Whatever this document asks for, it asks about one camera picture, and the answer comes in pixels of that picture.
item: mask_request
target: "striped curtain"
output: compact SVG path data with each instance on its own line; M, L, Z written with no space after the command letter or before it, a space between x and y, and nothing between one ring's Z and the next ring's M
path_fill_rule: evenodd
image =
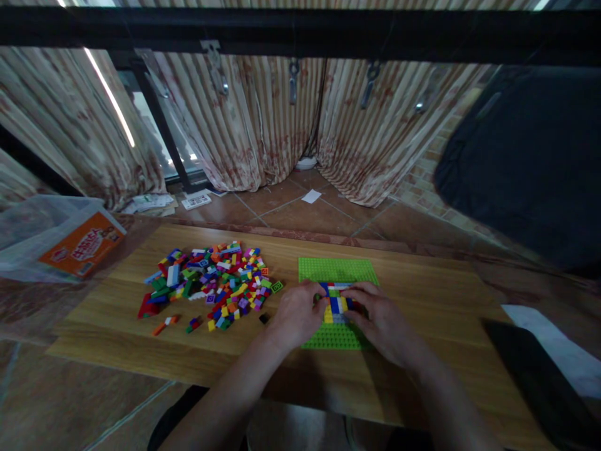
M0 48L0 122L80 192L119 209L165 183L108 53L92 54L133 147L83 49Z
M532 0L191 1L126 0L130 6L329 9L528 9ZM486 65L449 65L425 113L415 105L436 68L386 63L367 109L367 62L301 60L298 99L289 105L289 60L221 56L229 94L212 85L205 54L155 53L163 83L209 179L224 190L257 190L288 176L303 155L349 200L381 203L444 127Z
M0 148L0 212L36 194L55 194Z

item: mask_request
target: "hand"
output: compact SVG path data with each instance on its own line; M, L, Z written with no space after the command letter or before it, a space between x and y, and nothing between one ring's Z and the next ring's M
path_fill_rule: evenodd
M316 294L325 296L326 290L318 283L305 280L282 297L267 331L273 342L286 353L304 344L321 326L327 300L321 298L314 306Z
M428 345L380 287L371 282L358 282L341 294L363 304L369 312L369 319L356 311L344 314L357 324L380 354L408 370L418 370L425 365L423 360L431 355Z

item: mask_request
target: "metal clip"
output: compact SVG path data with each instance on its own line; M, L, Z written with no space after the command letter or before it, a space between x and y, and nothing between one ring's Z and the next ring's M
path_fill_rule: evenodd
M230 88L227 85L227 80L225 79L225 74L221 67L221 56L219 55L221 46L219 45L219 41L216 39L208 39L206 41L201 41L200 45L207 51L208 60L211 63L211 80L213 80L215 91L221 95L227 96Z
M161 69L158 67L157 59L152 49L136 49L136 54L142 58L148 74L150 75L150 81L155 88L155 91L159 97L169 98L169 90L165 87L165 82L161 78Z
M380 67L382 67L382 61L376 60L372 61L369 64L369 68L367 69L367 86L365 87L365 92L363 93L363 100L361 100L361 109L365 110L367 108L367 104L369 103L369 97L371 96L371 91L374 89L374 82L378 75L380 75Z
M440 91L440 84L449 71L449 65L435 65L432 74L430 75L430 79L428 80L428 84L426 85L426 89L419 97L419 100L415 104L415 112L417 114L423 114L432 105L436 96L438 96L438 92Z
M296 76L301 70L299 66L299 60L297 58L290 59L288 70L290 72L290 104L296 105Z

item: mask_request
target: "black pants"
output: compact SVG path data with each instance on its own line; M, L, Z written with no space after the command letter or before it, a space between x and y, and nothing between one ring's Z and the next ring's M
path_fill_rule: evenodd
M148 443L148 451L156 451L171 434L171 431L178 425L186 414L196 405L198 401L208 392L208 388L198 385L192 385L183 396L172 405L163 414L158 421ZM407 451L434 451L434 445L430 434L413 429L396 428L390 437L388 451L407 450ZM248 444L246 436L240 444L240 451L247 451Z

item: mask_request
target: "wooden table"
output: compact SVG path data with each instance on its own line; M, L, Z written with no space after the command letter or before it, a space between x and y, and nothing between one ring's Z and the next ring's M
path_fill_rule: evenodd
M543 436L490 343L480 318L509 321L467 262L410 256L318 242L234 234L182 225L163 225L126 258L59 325L48 353L72 360L211 386L263 329L253 312L226 332L203 324L186 334L188 321L209 308L181 300L160 315L137 320L157 262L173 248L189 251L241 239L260 247L274 279L298 285L298 258L370 259L383 289L408 321L465 384L470 397L506 447L554 449ZM281 293L264 310L277 310ZM182 322L158 337L151 332L165 317ZM264 397L351 415L427 428L419 396L405 372L375 351L295 350L276 371Z

